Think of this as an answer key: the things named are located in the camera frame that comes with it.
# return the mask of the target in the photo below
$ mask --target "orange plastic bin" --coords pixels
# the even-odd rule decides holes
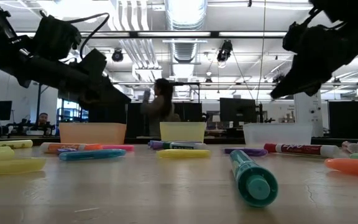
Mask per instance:
[[[61,143],[124,144],[126,124],[60,123]]]

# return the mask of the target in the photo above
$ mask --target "plastic bin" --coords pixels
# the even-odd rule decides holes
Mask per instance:
[[[160,122],[162,141],[204,142],[204,122]]]
[[[60,123],[61,143],[124,144],[126,124]]]
[[[245,124],[244,139],[247,146],[275,144],[310,144],[312,124]]]

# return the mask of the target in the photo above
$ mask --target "dark hair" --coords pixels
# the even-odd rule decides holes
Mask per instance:
[[[169,115],[172,109],[173,86],[168,80],[164,78],[159,78],[156,80],[155,86],[160,90],[160,95],[164,97],[164,104],[162,106],[160,116],[165,118]]]

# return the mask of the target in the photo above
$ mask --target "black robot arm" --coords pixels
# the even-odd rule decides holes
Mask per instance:
[[[302,24],[294,22],[284,37],[283,48],[296,53],[291,70],[271,92],[272,98],[305,92],[314,95],[332,72],[358,56],[358,1],[310,0],[314,8]],[[324,11],[331,22],[342,21],[333,28],[307,27]]]
[[[90,104],[130,101],[103,76],[106,57],[93,49],[80,63],[67,58],[81,43],[79,30],[71,23],[43,15],[34,38],[17,36],[7,21],[10,14],[0,7],[0,70],[13,75],[23,87],[36,81],[78,96],[85,108]]]

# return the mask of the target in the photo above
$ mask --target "woman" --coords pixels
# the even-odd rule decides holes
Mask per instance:
[[[180,121],[179,115],[174,114],[172,104],[173,87],[171,83],[159,78],[154,84],[155,99],[149,103],[150,91],[145,91],[141,112],[149,116],[150,136],[160,137],[160,122]]]

